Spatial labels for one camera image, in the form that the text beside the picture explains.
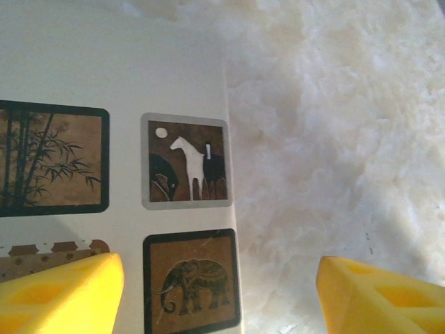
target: moon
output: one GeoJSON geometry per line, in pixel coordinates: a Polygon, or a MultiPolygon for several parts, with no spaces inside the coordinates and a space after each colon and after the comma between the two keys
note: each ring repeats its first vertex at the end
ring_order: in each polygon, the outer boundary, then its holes
{"type": "Polygon", "coordinates": [[[159,138],[165,138],[168,135],[168,132],[163,127],[158,127],[154,132],[159,138]]]}

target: white horse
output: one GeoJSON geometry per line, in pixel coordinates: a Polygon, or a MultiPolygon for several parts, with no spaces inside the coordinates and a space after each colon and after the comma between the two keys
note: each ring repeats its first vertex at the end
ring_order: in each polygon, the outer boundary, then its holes
{"type": "Polygon", "coordinates": [[[171,150],[182,149],[186,156],[186,171],[188,177],[188,187],[190,189],[190,200],[193,200],[193,180],[197,179],[197,185],[200,190],[200,199],[202,199],[202,183],[204,181],[204,155],[199,153],[196,148],[182,137],[178,137],[170,146],[171,150]]]}

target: white marble surface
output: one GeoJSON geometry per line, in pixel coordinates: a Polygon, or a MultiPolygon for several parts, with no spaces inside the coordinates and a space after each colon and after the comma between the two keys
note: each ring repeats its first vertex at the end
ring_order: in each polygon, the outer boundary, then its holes
{"type": "Polygon", "coordinates": [[[435,1],[70,2],[221,35],[246,333],[325,333],[322,255],[445,285],[435,1]]]}

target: elephant tusk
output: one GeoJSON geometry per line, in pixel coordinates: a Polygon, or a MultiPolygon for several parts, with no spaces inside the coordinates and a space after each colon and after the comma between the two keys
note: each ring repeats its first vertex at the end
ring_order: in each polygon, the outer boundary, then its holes
{"type": "Polygon", "coordinates": [[[155,294],[165,294],[166,292],[169,292],[171,289],[173,289],[173,285],[169,286],[167,289],[165,290],[161,290],[159,292],[155,292],[155,294]]]}

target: elephant painting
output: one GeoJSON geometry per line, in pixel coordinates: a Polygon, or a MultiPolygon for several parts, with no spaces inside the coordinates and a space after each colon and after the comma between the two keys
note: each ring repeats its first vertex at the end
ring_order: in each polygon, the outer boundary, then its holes
{"type": "Polygon", "coordinates": [[[227,285],[229,279],[227,272],[221,264],[212,260],[190,260],[176,264],[165,277],[161,294],[161,307],[166,313],[173,313],[176,304],[172,301],[165,302],[168,292],[174,287],[181,287],[183,292],[182,307],[179,315],[190,313],[189,304],[193,303],[193,311],[202,310],[200,302],[200,290],[208,289],[211,292],[209,309],[221,305],[230,304],[227,298],[227,285]]]}

